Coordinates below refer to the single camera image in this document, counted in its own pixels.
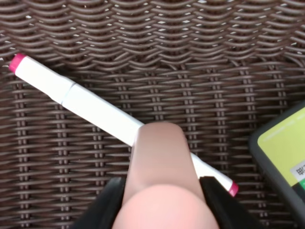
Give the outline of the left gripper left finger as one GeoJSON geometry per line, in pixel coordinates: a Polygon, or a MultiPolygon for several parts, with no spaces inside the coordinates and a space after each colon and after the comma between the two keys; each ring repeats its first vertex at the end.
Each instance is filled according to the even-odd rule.
{"type": "Polygon", "coordinates": [[[121,209],[126,179],[112,178],[71,229],[111,229],[121,209]]]}

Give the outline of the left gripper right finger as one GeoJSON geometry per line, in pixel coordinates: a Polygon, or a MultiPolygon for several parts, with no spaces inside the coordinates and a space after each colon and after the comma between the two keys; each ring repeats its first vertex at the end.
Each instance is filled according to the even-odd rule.
{"type": "Polygon", "coordinates": [[[214,177],[199,179],[206,203],[221,229],[261,229],[251,215],[214,177]]]}

